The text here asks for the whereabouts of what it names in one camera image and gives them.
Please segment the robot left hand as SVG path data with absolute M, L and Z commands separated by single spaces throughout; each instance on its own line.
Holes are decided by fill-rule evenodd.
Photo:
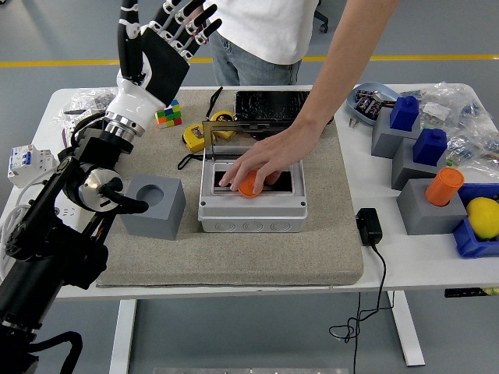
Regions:
M 221 25 L 215 4 L 166 1 L 145 25 L 137 1 L 123 1 L 118 25 L 118 94 L 106 111 L 110 122 L 144 127 L 175 98 L 201 45 Z

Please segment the person's left hand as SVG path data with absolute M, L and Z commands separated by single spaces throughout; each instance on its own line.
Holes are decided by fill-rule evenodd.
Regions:
M 229 186 L 235 191 L 251 171 L 256 173 L 254 192 L 259 191 L 265 182 L 273 183 L 283 169 L 315 149 L 328 122 L 328 119 L 321 122 L 297 118 L 286 130 L 256 142 L 224 173 L 219 185 Z

